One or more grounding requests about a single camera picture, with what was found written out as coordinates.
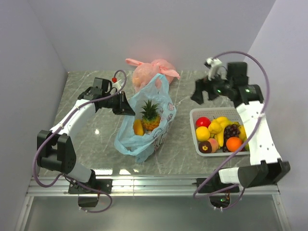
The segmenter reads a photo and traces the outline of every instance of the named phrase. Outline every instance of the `white plastic basket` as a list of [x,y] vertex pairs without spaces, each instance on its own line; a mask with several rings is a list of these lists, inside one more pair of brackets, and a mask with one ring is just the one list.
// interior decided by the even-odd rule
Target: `white plastic basket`
[[[224,153],[221,149],[217,150],[215,153],[202,153],[199,151],[198,147],[198,140],[196,137],[196,121],[200,117],[207,117],[210,120],[213,120],[214,118],[220,117],[220,116],[225,116],[227,117],[230,121],[237,121],[241,125],[242,120],[237,113],[236,109],[233,107],[214,107],[214,108],[197,108],[197,109],[192,109],[190,112],[190,122],[191,122],[191,129],[192,129],[192,140],[194,143],[194,146],[196,148],[196,152],[201,155],[201,156],[229,156],[232,153]],[[249,155],[249,152],[239,152],[237,155]]]

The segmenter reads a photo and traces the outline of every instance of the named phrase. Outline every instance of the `bunch of dark grapes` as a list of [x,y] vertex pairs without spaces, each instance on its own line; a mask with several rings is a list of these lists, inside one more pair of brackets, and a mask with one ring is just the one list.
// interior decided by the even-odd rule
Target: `bunch of dark grapes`
[[224,132],[223,132],[223,146],[222,146],[222,151],[224,153],[228,153],[229,150],[227,148],[227,140],[230,138],[230,137],[239,137],[239,134],[240,134],[240,131],[238,129],[239,125],[236,125],[236,124],[231,124],[231,125],[228,125],[226,126]]

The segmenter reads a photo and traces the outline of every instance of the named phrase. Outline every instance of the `marble tabletop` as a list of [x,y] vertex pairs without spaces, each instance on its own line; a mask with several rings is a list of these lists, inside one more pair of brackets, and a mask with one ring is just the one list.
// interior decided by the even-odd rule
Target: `marble tabletop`
[[[131,77],[132,71],[126,71],[127,85],[124,88],[129,99],[135,93]],[[121,126],[123,116],[114,115],[111,109],[99,110],[86,126],[77,134],[74,148],[77,161],[86,167],[95,169],[99,175],[176,175],[210,174],[225,157],[199,156],[193,144],[189,113],[194,108],[229,107],[228,98],[218,97],[198,105],[190,99],[196,79],[205,75],[202,71],[179,71],[180,80],[175,79],[169,94],[177,109],[174,121],[170,125],[168,136],[163,145],[144,163],[136,163],[135,157],[123,155],[114,148],[115,136]],[[55,124],[71,110],[77,97],[92,86],[95,77],[111,79],[114,71],[70,72],[56,115]],[[240,167],[249,164],[249,156],[236,156],[226,167]],[[41,176],[54,176],[57,172],[42,169]]]

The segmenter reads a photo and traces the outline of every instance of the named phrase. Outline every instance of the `metal bar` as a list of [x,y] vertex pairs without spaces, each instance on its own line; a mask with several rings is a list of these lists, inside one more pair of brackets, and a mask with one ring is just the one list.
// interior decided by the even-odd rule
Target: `metal bar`
[[29,213],[33,203],[33,196],[26,196],[24,200],[24,205],[20,211],[20,215],[15,227],[15,231],[24,231],[26,227],[26,223],[29,217]]
[[[112,196],[192,196],[196,190],[197,178],[200,176],[98,176],[98,179],[112,179]],[[53,178],[39,178],[42,183],[48,184]],[[42,188],[32,179],[27,191],[28,196],[78,196],[77,194],[68,194],[69,182],[60,178],[54,186]],[[276,185],[248,188],[246,195],[272,195],[279,194]]]
[[288,220],[287,213],[284,209],[280,195],[273,195],[274,204],[277,210],[278,218],[283,231],[291,231],[291,226]]

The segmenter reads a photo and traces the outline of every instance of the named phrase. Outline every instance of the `white wall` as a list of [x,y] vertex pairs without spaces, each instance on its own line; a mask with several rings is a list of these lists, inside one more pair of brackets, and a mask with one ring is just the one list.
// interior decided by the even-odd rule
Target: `white wall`
[[0,230],[14,229],[36,135],[51,127],[67,73],[26,0],[0,0]]
[[275,0],[28,0],[65,68],[127,69],[165,58],[204,70],[208,56],[248,51]]
[[[249,51],[270,77],[267,118],[278,151],[291,164],[279,188],[295,231],[308,227],[307,9],[306,0],[277,0]],[[261,72],[253,64],[249,69],[251,82],[264,89]]]

